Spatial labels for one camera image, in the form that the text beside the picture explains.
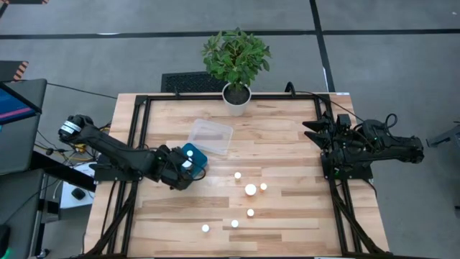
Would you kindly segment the grey metal stand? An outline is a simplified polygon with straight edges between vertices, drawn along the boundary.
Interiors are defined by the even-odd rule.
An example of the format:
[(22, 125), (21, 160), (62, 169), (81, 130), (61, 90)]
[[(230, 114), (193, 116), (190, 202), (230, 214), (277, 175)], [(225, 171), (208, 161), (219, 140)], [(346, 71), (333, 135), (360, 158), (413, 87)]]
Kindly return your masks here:
[(427, 146), (429, 147), (437, 147), (443, 142), (453, 142), (460, 148), (460, 122), (452, 129), (426, 140)]

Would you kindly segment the black yellow striped ramp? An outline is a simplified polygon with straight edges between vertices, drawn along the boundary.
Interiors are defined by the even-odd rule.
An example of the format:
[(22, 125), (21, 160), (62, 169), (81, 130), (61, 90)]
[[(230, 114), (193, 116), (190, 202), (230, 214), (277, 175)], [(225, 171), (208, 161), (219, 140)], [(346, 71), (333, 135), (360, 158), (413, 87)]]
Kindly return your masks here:
[(22, 80), (28, 65), (28, 61), (0, 60), (0, 81)]

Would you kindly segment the black aluminium table frame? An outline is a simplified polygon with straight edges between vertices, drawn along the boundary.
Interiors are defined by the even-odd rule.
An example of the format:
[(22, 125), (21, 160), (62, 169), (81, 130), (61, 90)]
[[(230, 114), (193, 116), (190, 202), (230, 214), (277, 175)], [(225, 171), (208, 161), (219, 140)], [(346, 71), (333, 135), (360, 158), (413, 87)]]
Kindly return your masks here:
[(302, 122), (352, 110), (346, 93), (255, 94), (240, 117), (218, 93), (120, 95), (111, 136), (134, 147), (183, 145), (196, 119), (234, 132), (227, 154), (209, 154), (206, 177), (184, 191), (149, 180), (100, 184), (82, 259), (386, 258), (372, 187), (325, 178), (321, 150), (304, 135)]

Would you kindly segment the computer monitor blue screen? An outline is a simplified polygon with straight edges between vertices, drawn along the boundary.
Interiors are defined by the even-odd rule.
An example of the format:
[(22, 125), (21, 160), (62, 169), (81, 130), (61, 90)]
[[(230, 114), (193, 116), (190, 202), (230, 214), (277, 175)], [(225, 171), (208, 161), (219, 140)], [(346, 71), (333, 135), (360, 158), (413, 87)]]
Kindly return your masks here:
[(35, 117), (41, 113), (41, 108), (0, 82), (0, 125)]

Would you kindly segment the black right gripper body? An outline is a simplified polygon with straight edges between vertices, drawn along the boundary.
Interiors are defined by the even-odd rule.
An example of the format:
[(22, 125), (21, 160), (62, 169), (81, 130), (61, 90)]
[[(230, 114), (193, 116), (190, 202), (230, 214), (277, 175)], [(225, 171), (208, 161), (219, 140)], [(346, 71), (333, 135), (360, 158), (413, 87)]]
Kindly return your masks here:
[(328, 126), (328, 132), (331, 137), (329, 152), (336, 148), (334, 146), (336, 143), (339, 147), (349, 148), (350, 152), (360, 151), (360, 142), (354, 138), (354, 134), (351, 132), (351, 124), (332, 123)]

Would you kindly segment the white mouse pad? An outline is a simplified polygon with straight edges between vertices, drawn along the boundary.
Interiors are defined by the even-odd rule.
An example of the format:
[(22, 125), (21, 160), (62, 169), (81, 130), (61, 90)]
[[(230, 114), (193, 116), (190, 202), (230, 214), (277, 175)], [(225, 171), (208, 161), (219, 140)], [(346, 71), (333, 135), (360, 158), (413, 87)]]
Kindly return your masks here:
[[(74, 169), (76, 169), (77, 171), (83, 174), (86, 174), (87, 176), (90, 176), (91, 178), (94, 178), (94, 169), (90, 168), (90, 165), (92, 164), (95, 164), (95, 162), (79, 163), (74, 167)], [(81, 188), (85, 191), (86, 197), (82, 199), (81, 201), (78, 201), (75, 198), (73, 198), (71, 195), (71, 191), (74, 188), (81, 188), (81, 187), (74, 186), (67, 182), (63, 183), (62, 194), (60, 198), (60, 208), (61, 209), (71, 209), (71, 208), (75, 208), (79, 206), (92, 205), (93, 199), (94, 199), (94, 192)]]

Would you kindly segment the green potted plant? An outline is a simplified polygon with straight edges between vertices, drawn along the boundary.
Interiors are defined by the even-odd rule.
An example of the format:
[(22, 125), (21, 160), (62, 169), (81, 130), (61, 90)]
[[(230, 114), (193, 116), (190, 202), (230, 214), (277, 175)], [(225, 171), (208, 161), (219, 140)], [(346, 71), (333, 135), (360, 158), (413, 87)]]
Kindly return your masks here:
[(270, 47), (239, 28), (209, 37), (201, 53), (207, 73), (234, 90), (250, 87), (260, 71), (270, 70)]

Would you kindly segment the blue-green plastic bin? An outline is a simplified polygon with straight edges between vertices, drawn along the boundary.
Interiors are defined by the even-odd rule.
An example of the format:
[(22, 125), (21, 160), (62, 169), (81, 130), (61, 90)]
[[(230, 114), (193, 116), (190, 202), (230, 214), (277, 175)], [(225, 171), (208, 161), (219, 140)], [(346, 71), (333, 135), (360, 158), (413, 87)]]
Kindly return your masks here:
[(206, 167), (208, 163), (208, 158), (193, 144), (187, 143), (181, 148), (184, 155), (187, 155), (188, 150), (193, 151), (193, 156), (191, 157), (193, 161), (193, 167), (197, 171), (197, 176), (194, 178), (194, 181), (199, 181), (206, 176)]

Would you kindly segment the black perforated floor mat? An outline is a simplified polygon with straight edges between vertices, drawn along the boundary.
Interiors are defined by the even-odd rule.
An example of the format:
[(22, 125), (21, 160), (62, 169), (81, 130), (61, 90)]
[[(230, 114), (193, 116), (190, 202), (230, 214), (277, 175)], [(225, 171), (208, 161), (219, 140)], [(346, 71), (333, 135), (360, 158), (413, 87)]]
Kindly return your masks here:
[(161, 80), (162, 93), (222, 92), (226, 82), (207, 72), (164, 73)]

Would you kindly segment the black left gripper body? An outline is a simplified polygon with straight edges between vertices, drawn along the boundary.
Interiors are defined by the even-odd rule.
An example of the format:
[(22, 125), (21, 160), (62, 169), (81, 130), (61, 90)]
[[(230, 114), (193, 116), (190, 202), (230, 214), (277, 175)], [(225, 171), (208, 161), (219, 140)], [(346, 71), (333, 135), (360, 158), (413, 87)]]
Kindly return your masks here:
[(159, 179), (167, 184), (170, 189), (182, 191), (187, 189), (194, 181), (190, 178), (183, 177), (181, 165), (185, 161), (182, 158), (183, 152), (179, 147), (169, 148), (161, 145), (157, 148), (157, 170)]

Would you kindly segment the white plant pot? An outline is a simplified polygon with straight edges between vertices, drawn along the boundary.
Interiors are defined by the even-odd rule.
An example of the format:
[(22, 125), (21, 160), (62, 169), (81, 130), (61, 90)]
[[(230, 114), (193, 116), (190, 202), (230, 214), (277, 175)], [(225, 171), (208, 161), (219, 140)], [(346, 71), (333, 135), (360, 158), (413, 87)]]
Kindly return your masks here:
[(227, 83), (222, 90), (222, 98), (231, 116), (239, 117), (245, 113), (251, 100), (252, 92), (247, 86), (237, 90), (235, 86)]

